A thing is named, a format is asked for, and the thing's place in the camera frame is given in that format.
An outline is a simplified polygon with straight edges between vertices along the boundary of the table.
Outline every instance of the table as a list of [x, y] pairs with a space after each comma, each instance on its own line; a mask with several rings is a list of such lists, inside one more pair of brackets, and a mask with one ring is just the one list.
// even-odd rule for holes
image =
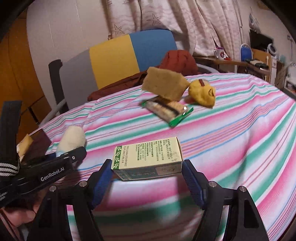
[[[276, 241], [296, 213], [296, 104], [249, 74], [187, 77], [189, 81], [199, 78], [216, 88], [214, 108], [187, 103], [194, 111], [173, 129], [141, 107], [154, 95], [140, 86], [86, 103], [44, 125], [52, 141], [48, 153], [56, 150], [68, 126], [81, 126], [86, 134], [86, 158], [78, 171], [58, 184], [87, 180], [105, 159], [113, 157], [117, 145], [177, 136], [184, 159], [190, 159], [208, 180], [222, 187], [248, 188], [270, 241]], [[79, 240], [72, 207], [67, 209], [73, 240]], [[226, 211], [218, 240], [224, 233]], [[106, 241], [189, 241], [202, 216], [182, 175], [129, 182], [115, 179], [93, 213]]]
[[199, 56], [198, 57], [194, 56], [194, 59], [197, 63], [205, 64], [205, 65], [220, 65], [220, 64], [234, 65], [235, 73], [237, 73], [237, 67], [242, 66], [242, 67], [248, 67], [262, 75], [270, 75], [270, 70], [257, 68], [252, 64], [249, 64], [247, 62], [240, 61], [240, 60], [221, 60], [216, 57], [199, 57]]

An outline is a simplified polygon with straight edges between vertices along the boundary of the silver bolt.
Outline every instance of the silver bolt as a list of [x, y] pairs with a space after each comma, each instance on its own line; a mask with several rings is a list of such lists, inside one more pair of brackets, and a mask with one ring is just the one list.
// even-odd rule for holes
[[217, 183], [214, 182], [214, 181], [210, 181], [209, 182], [209, 186], [212, 187], [212, 188], [214, 188], [215, 186], [217, 186]]
[[51, 192], [54, 192], [56, 189], [57, 189], [56, 186], [51, 186], [51, 187], [49, 188], [49, 190], [50, 190]]
[[87, 185], [87, 181], [81, 181], [79, 183], [79, 186], [81, 186], [81, 187], [85, 187], [86, 185]]
[[239, 187], [239, 190], [242, 191], [242, 192], [246, 192], [247, 191], [247, 189], [244, 186], [240, 186]]

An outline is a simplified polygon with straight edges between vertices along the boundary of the mug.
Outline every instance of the mug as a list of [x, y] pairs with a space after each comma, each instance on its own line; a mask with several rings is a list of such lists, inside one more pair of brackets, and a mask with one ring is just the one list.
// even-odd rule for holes
[[224, 55], [225, 55], [224, 49], [215, 49], [214, 54], [215, 54], [216, 58], [221, 59], [221, 60], [224, 59]]

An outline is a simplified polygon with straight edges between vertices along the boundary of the brown sponge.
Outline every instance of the brown sponge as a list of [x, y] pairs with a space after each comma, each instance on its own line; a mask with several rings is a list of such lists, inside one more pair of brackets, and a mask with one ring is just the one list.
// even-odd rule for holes
[[189, 85], [190, 83], [182, 74], [168, 69], [149, 67], [142, 90], [160, 95], [171, 101], [180, 101]]

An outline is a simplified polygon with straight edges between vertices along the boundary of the yellow stuffed toy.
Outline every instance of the yellow stuffed toy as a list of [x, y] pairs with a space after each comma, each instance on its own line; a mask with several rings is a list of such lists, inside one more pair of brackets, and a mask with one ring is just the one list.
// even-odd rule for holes
[[216, 89], [206, 80], [195, 80], [190, 83], [189, 95], [200, 105], [213, 108], [216, 100]]

